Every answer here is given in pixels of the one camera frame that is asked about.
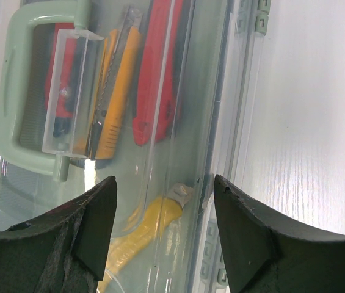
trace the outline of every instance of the white wooden surface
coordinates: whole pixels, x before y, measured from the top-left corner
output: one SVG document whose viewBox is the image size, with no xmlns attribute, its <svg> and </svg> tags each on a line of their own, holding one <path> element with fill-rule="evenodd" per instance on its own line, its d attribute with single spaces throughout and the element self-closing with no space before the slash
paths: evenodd
<svg viewBox="0 0 345 293">
<path fill-rule="evenodd" d="M 345 234 L 345 0 L 272 1 L 242 182 Z"/>
</svg>

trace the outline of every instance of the clear plastic box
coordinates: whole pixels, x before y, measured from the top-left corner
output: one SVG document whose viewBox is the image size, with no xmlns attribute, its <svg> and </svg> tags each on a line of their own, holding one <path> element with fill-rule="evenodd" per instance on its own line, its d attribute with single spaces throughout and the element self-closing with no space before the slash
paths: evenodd
<svg viewBox="0 0 345 293">
<path fill-rule="evenodd" d="M 228 292 L 214 174 L 345 233 L 345 1 L 270 2 L 0 0 L 0 230 L 116 176 L 110 293 Z"/>
</svg>

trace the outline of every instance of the red utility knife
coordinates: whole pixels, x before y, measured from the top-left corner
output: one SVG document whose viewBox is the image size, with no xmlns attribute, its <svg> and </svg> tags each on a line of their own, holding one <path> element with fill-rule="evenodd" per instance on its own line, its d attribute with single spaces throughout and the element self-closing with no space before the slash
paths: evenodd
<svg viewBox="0 0 345 293">
<path fill-rule="evenodd" d="M 173 8 L 167 64 L 156 129 L 156 141 L 160 141 L 167 136 L 167 130 L 173 122 L 176 111 L 176 97 L 173 90 L 174 48 L 183 2 L 184 0 L 175 0 Z M 171 0 L 154 0 L 151 8 L 138 81 L 136 117 L 133 119 L 134 141 L 138 145 L 146 144 L 152 135 L 170 5 Z"/>
<path fill-rule="evenodd" d="M 50 65 L 45 83 L 45 106 L 48 107 L 49 94 L 51 87 L 51 79 L 53 75 L 54 57 L 56 55 L 57 37 L 60 29 L 74 29 L 73 23 L 56 23 L 53 37 L 53 47 L 51 51 Z M 68 131 L 70 122 L 73 117 L 72 111 L 68 110 L 66 103 L 73 94 L 71 89 L 71 71 L 73 67 L 74 57 L 76 54 L 76 40 L 68 39 L 65 44 L 65 55 L 62 64 L 62 72 L 60 76 L 60 91 L 56 110 L 56 124 L 54 125 L 55 137 L 65 134 Z"/>
</svg>

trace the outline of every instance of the yellow plastic handle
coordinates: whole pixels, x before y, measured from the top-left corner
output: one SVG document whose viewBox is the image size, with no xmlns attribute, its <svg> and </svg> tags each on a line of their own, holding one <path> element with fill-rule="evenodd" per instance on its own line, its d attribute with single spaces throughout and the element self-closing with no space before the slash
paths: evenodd
<svg viewBox="0 0 345 293">
<path fill-rule="evenodd" d="M 160 236 L 167 226 L 182 216 L 182 207 L 173 199 L 157 197 L 147 208 L 141 224 L 127 236 L 115 239 L 109 247 L 106 268 L 114 276 L 126 266 L 141 250 Z M 111 277 L 104 274 L 98 289 L 103 293 Z"/>
<path fill-rule="evenodd" d="M 117 29 L 114 29 L 113 31 L 110 32 L 109 38 L 105 39 L 104 41 L 102 67 L 100 68 L 100 72 L 99 72 L 99 79 L 98 79 L 99 83 L 98 83 L 98 88 L 94 97 L 95 102 L 98 99 L 98 95 L 103 90 L 103 85 L 107 77 L 107 72 L 109 69 L 110 62 L 111 62 L 111 57 L 114 53 L 114 48 L 117 44 L 118 36 L 119 36 L 119 31 Z"/>
<path fill-rule="evenodd" d="M 114 156 L 140 43 L 141 34 L 135 27 L 132 27 L 123 52 L 106 119 L 104 120 L 96 151 L 96 159 L 111 159 Z"/>
</svg>

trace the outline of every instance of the plastic handle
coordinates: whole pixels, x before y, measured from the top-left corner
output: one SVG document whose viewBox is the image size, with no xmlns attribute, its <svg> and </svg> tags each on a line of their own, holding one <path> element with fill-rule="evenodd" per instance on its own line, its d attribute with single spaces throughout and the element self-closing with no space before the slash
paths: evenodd
<svg viewBox="0 0 345 293">
<path fill-rule="evenodd" d="M 46 1 L 25 5 L 12 17 L 5 45 L 4 68 L 0 89 L 0 155 L 8 162 L 44 175 L 60 174 L 65 181 L 68 160 L 57 172 L 56 156 L 20 145 L 20 132 L 27 100 L 31 71 L 34 28 L 41 24 L 74 23 L 81 8 L 89 0 Z"/>
</svg>

